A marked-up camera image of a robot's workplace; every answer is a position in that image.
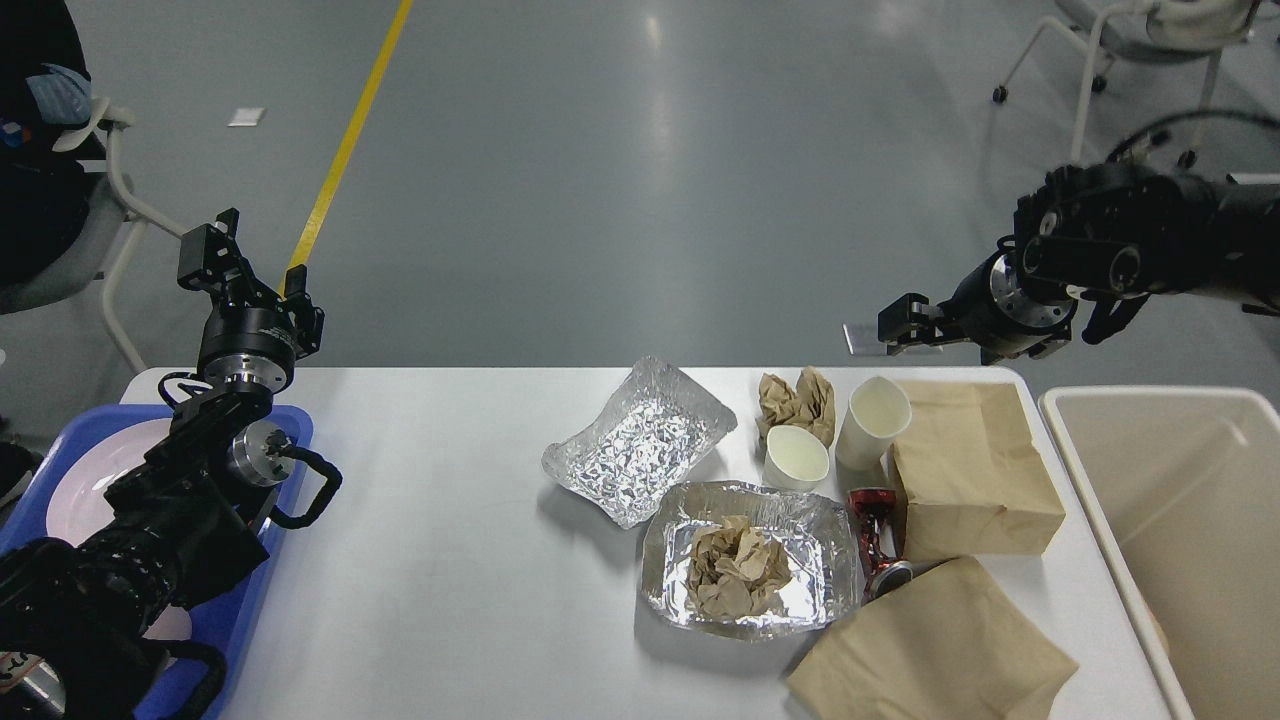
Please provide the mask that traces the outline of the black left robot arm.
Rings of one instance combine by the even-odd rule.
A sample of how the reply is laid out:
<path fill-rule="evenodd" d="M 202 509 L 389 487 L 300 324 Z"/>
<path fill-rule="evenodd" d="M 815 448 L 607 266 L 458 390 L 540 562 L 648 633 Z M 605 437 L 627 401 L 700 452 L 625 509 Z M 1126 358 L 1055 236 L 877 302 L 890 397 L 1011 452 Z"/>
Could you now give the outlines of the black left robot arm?
<path fill-rule="evenodd" d="M 197 641 L 148 637 L 168 607 L 233 591 L 269 551 L 259 529 L 311 527 L 340 470 L 268 421 L 298 360 L 319 351 L 324 310 L 305 265 L 276 292 L 253 273 L 239 213 L 180 240 L 179 287 L 211 300 L 200 391 L 170 402 L 169 432 L 105 492 L 113 518 L 79 544 L 41 537 L 3 556 L 3 716 L 132 719 L 172 660 L 204 665 L 175 719 L 202 717 L 221 693 L 227 656 Z"/>

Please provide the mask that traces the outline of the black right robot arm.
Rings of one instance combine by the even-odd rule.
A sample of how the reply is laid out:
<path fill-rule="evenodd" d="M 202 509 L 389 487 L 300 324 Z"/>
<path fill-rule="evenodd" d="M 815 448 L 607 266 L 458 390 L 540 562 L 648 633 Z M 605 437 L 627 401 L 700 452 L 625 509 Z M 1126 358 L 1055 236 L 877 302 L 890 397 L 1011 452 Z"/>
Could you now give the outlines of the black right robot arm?
<path fill-rule="evenodd" d="M 972 343 L 993 365 L 1047 357 L 1074 340 L 1100 345 L 1155 296 L 1221 299 L 1276 316 L 1277 183 L 1161 173 L 1139 158 L 1192 119 L 1277 128 L 1263 113 L 1180 111 L 1140 127 L 1101 163 L 1051 170 L 951 297 L 905 293 L 879 311 L 877 342 L 890 356 Z"/>

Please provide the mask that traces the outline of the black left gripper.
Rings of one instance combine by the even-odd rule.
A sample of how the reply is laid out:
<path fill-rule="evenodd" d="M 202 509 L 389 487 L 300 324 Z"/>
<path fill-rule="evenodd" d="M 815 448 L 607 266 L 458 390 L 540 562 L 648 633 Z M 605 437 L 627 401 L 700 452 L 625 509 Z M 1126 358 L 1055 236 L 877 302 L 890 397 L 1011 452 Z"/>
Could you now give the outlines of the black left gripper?
<path fill-rule="evenodd" d="M 239 218 L 238 209 L 228 208 L 180 237 L 177 283 L 206 293 L 215 306 L 205 322 L 196 374 L 210 384 L 243 380 L 280 393 L 294 379 L 297 359 L 320 350 L 325 313 L 307 291 L 305 264 L 285 273 L 285 314 L 261 307 L 262 284 L 236 242 Z"/>

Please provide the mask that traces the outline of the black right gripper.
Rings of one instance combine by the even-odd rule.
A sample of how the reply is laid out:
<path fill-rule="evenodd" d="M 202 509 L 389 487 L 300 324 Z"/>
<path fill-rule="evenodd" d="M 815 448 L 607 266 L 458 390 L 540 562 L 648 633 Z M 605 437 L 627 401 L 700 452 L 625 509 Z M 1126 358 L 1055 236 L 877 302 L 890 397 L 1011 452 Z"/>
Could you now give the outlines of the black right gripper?
<path fill-rule="evenodd" d="M 1073 341 L 1076 309 L 1074 299 L 1034 299 L 1004 250 L 968 274 L 951 299 L 933 304 L 908 292 L 879 310 L 878 341 L 887 355 L 973 343 L 983 365 L 1042 359 Z"/>

